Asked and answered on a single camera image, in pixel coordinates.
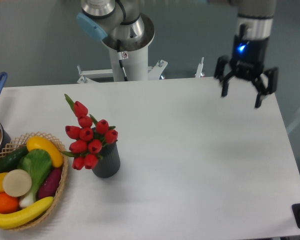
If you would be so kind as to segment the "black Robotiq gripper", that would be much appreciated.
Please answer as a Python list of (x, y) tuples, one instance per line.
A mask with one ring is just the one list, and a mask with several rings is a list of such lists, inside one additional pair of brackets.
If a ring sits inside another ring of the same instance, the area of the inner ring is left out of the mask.
[[(221, 97), (228, 95), (229, 80), (233, 77), (252, 81), (257, 96), (254, 107), (257, 109), (268, 95), (277, 90), (279, 68), (273, 67), (264, 71), (264, 61), (269, 38), (246, 40), (234, 36), (231, 59), (222, 55), (217, 59), (214, 78), (222, 84)], [(226, 65), (229, 63), (231, 71), (224, 74)]]

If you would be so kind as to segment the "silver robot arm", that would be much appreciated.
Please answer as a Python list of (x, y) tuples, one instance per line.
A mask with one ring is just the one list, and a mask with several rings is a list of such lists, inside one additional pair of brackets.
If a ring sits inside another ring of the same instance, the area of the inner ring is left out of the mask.
[[(255, 107), (277, 90), (277, 67), (265, 69), (264, 61), (271, 35), (276, 1), (226, 0), (224, 5), (238, 8), (232, 55), (220, 56), (214, 77), (222, 85), (221, 96), (228, 94), (232, 78), (251, 82), (256, 91)], [(113, 79), (116, 82), (150, 78), (148, 47), (155, 30), (152, 21), (140, 12), (137, 0), (83, 0), (76, 20), (81, 29), (109, 50)]]

